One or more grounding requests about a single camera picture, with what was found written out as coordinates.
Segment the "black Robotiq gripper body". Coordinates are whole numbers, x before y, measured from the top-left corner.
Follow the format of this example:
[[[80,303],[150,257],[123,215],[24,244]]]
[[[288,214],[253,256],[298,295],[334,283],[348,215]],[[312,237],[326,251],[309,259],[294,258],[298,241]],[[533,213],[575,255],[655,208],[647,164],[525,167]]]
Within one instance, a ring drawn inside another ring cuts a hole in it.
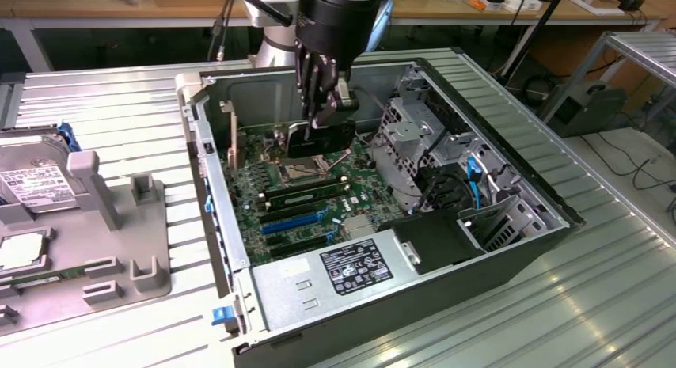
[[[301,54],[334,59],[349,70],[370,39],[381,0],[301,0],[296,38]]]

